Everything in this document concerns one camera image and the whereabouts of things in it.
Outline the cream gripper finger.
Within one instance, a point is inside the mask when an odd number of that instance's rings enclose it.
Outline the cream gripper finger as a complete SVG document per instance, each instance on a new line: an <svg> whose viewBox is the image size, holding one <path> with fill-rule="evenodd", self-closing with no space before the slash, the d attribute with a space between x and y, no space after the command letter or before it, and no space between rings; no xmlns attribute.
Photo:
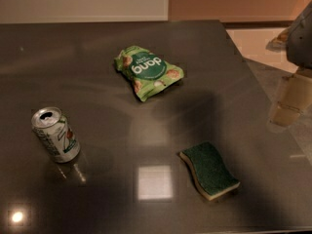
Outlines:
<svg viewBox="0 0 312 234"><path fill-rule="evenodd" d="M300 67L294 74L283 76L273 102L269 122L288 127L312 105L312 69Z"/></svg>

